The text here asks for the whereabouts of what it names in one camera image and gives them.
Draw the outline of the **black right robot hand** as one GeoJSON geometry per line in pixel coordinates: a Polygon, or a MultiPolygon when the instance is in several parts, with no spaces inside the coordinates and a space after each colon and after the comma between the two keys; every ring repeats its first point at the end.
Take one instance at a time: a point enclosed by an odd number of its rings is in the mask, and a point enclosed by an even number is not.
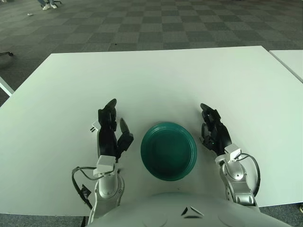
{"type": "Polygon", "coordinates": [[[201,103],[202,118],[201,127],[202,144],[212,150],[217,156],[225,154],[224,148],[232,144],[226,126],[221,122],[221,117],[216,109],[212,109],[201,103]]]}

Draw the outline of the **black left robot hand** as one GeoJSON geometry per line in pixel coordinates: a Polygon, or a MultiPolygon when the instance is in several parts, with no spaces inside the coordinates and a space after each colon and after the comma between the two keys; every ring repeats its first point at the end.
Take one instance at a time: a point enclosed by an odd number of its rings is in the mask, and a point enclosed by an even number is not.
{"type": "Polygon", "coordinates": [[[116,122],[116,103],[114,98],[109,101],[103,109],[98,110],[98,122],[100,130],[98,131],[98,156],[114,157],[118,162],[124,151],[127,151],[134,140],[133,134],[122,118],[120,119],[120,129],[122,135],[116,138],[115,132],[117,129],[116,122]]]}

